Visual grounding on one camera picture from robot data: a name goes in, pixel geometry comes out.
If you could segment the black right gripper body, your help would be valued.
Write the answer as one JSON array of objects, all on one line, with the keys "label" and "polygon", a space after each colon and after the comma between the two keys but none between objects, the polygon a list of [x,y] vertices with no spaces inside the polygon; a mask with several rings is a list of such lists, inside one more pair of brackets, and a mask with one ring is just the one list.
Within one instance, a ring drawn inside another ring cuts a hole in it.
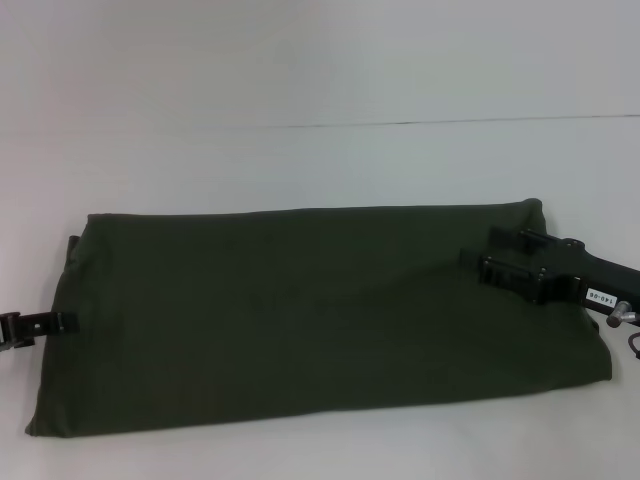
[{"label": "black right gripper body", "polygon": [[590,254],[571,238],[530,234],[533,301],[566,302],[610,315],[621,302],[639,312],[639,272]]}]

